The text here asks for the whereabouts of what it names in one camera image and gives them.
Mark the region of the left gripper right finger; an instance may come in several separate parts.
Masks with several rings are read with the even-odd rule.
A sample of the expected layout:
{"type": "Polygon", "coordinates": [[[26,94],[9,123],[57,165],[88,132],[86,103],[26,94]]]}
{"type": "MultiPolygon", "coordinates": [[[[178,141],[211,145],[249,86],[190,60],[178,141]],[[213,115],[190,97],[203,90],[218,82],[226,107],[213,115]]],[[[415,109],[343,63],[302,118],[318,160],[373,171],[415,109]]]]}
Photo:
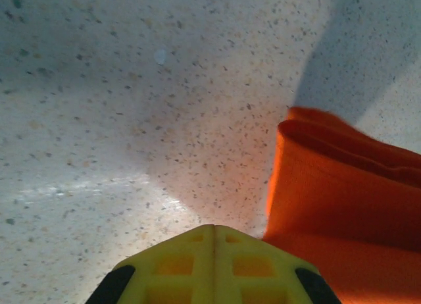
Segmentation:
{"type": "Polygon", "coordinates": [[[215,304],[342,304],[314,265],[233,228],[214,228],[215,304]]]}

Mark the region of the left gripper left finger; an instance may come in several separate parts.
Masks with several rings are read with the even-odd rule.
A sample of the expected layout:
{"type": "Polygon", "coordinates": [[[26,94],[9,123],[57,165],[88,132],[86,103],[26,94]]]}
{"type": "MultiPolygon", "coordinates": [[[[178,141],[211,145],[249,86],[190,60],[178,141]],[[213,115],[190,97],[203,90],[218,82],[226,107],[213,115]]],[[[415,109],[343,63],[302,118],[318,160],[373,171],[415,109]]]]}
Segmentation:
{"type": "Polygon", "coordinates": [[[214,304],[214,226],[196,227],[120,261],[85,304],[214,304]]]}

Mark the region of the orange t-shirt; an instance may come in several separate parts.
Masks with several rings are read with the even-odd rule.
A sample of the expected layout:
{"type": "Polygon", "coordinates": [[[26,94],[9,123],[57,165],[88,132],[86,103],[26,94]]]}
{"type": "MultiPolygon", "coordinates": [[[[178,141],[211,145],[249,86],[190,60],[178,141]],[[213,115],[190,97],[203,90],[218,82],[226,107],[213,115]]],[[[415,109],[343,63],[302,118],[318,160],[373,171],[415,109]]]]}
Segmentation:
{"type": "Polygon", "coordinates": [[[421,155],[332,113],[278,124],[263,239],[315,265],[343,304],[421,304],[421,155]]]}

